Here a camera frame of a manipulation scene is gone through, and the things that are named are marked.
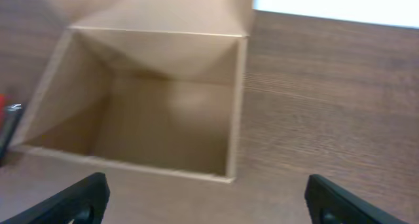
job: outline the cardboard box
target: cardboard box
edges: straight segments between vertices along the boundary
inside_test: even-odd
[[[252,0],[49,1],[73,24],[15,149],[234,179]]]

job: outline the black object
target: black object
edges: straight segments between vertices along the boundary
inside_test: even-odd
[[[406,224],[321,175],[311,175],[305,198],[313,224]]]
[[[99,224],[109,195],[105,174],[98,172],[1,224]]]
[[[14,104],[7,106],[4,109],[5,118],[2,125],[0,125],[0,166],[2,165],[3,157],[6,154],[7,147],[13,137],[20,118],[22,117],[24,107],[21,104]]]

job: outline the wooden table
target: wooden table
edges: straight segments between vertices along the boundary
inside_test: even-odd
[[[41,0],[0,0],[0,92],[30,98],[64,26]],[[102,171],[103,223],[309,223],[313,173],[419,222],[419,30],[258,12],[243,108],[233,184],[11,152],[0,220]]]

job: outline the box flap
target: box flap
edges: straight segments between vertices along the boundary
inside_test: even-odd
[[[50,0],[77,28],[248,35],[253,0]]]

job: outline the table top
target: table top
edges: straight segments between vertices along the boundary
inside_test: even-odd
[[[40,0],[0,0],[0,91],[28,100],[64,27]],[[258,12],[234,183],[12,151],[0,220],[105,172],[103,223],[309,223],[309,174],[416,223],[418,97],[419,30]]]

